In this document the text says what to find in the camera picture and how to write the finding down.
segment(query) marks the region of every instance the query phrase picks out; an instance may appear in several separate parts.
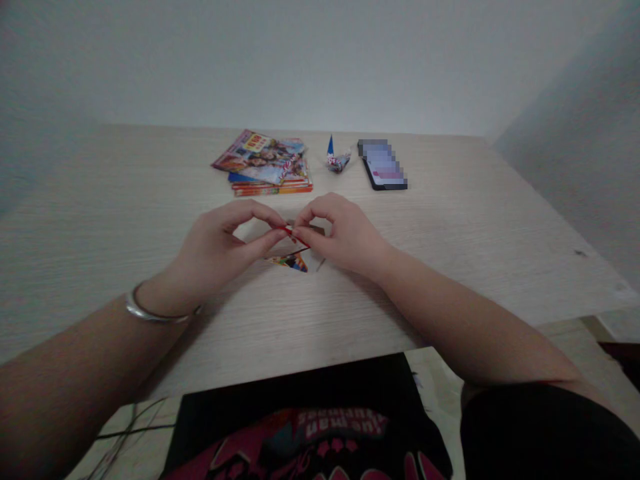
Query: stack of magazines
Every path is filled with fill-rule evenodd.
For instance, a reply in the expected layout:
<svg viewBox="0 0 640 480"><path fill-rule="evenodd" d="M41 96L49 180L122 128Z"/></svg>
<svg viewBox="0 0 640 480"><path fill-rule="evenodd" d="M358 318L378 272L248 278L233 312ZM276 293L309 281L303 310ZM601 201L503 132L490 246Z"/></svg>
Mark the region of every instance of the stack of magazines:
<svg viewBox="0 0 640 480"><path fill-rule="evenodd" d="M229 172L236 197L306 193L313 190L305 144L244 130L212 167Z"/></svg>

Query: table surface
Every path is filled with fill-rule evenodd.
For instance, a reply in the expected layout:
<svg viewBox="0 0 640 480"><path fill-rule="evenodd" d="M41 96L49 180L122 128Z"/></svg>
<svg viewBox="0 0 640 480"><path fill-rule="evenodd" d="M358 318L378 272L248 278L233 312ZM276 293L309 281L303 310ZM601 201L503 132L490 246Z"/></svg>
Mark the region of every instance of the table surface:
<svg viewBox="0 0 640 480"><path fill-rule="evenodd" d="M0 361L162 268L198 214L234 199L226 173L209 165L239 133L105 126L1 218ZM532 325L640 303L481 138L334 134L337 152L358 138L391 142L409 189L377 192L355 155L340 175L324 167L328 133L262 133L300 136L309 146L312 193L254 197L286 219L316 196L338 192L358 203L396 247ZM329 262L304 274L259 261L212 299L209 312L191 326L141 397L179 395L423 344L382 291Z"/></svg>

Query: pixelated screen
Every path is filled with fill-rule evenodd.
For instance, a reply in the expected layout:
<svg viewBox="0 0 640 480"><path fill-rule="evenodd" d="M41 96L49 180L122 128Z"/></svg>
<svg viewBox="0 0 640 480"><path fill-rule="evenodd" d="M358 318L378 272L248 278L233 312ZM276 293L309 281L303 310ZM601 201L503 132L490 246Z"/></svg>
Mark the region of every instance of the pixelated screen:
<svg viewBox="0 0 640 480"><path fill-rule="evenodd" d="M387 140L358 140L358 153L365 162L374 190L408 188L405 173Z"/></svg>

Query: person's left hand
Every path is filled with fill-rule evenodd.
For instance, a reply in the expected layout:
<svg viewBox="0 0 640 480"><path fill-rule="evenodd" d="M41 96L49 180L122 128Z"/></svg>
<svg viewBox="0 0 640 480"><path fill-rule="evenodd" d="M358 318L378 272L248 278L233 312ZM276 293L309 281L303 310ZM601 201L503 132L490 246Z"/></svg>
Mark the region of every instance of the person's left hand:
<svg viewBox="0 0 640 480"><path fill-rule="evenodd" d="M236 228L254 217L272 230L250 243L236 238ZM274 209L255 200L234 201L202 214L178 256L140 286L138 303L160 316L192 312L286 237L284 230L277 229L286 224Z"/></svg>

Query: bangle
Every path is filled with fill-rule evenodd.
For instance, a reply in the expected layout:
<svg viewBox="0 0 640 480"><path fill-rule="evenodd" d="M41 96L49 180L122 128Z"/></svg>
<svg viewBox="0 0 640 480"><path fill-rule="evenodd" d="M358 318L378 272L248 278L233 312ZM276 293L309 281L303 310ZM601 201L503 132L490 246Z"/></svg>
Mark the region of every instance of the bangle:
<svg viewBox="0 0 640 480"><path fill-rule="evenodd" d="M128 292L125 297L125 303L127 306L127 311L132 314L134 317L138 317L140 320L152 321L158 323L180 323L188 320L190 317L197 315L202 310L202 305L198 305L198 307L190 314L184 315L182 317L160 317L158 315L154 315L151 312L148 312L142 308L135 299L135 294L138 292L138 288L140 288L142 283L138 283L133 290Z"/></svg>

